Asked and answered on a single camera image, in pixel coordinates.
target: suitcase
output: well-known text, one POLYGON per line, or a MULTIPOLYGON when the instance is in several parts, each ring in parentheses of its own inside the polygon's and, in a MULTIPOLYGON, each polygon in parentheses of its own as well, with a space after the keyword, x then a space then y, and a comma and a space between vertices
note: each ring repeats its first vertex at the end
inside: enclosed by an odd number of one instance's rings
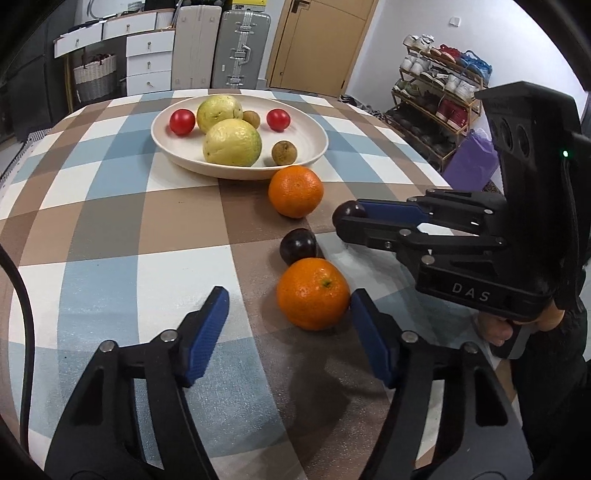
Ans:
POLYGON ((256 89, 271 17, 252 11, 224 12, 217 35, 212 88, 256 89))
POLYGON ((181 7, 173 47, 172 90, 209 88, 221 7, 181 7))

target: purple bag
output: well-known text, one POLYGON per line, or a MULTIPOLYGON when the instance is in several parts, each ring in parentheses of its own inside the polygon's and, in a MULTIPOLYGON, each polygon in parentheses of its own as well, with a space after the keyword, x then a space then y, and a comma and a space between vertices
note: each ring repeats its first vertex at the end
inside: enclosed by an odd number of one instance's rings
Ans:
POLYGON ((470 130, 443 172, 454 190, 480 191, 499 168, 499 156, 490 140, 470 130))

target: dark purple plum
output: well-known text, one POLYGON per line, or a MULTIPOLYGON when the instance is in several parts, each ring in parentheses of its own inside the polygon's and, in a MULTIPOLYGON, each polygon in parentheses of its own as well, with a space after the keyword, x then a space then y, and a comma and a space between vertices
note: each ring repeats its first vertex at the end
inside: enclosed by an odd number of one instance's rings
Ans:
POLYGON ((296 228, 289 232, 279 246, 279 254, 287 265, 317 255, 316 237, 307 228, 296 228))
POLYGON ((343 217, 367 218, 367 215, 365 208, 357 200, 348 200, 336 208, 333 213, 333 225, 336 228, 337 222, 343 217))

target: blue gripper pad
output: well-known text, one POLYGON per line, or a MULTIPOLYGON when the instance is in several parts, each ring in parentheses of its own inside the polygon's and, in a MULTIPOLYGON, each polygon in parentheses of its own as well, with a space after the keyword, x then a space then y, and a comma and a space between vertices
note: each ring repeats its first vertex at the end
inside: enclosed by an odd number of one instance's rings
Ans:
POLYGON ((379 200, 365 199, 360 199, 358 202, 365 208, 368 217, 373 220, 415 226, 430 222, 429 214, 424 212, 416 202, 380 202, 379 200))
POLYGON ((201 327, 193 342, 189 343, 187 370, 184 374, 186 385, 191 386, 195 380, 205 374, 205 369, 212 357, 213 349, 228 318, 230 295, 223 287, 215 287, 203 307, 198 312, 201 327))
POLYGON ((351 295, 350 309, 353 326, 357 330, 357 335, 375 378, 381 380, 386 387, 394 388, 398 378, 396 369, 398 351, 391 352, 391 349, 386 345, 372 320, 372 314, 367 308, 368 303, 374 305, 364 289, 357 289, 351 295))

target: wooden door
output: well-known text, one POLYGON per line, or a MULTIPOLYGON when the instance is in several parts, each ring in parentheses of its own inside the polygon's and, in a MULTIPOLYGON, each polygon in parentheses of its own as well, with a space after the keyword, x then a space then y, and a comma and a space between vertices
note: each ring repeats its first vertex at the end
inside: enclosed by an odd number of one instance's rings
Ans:
POLYGON ((374 0, 286 2, 291 2, 290 10, 270 86, 338 97, 374 0))

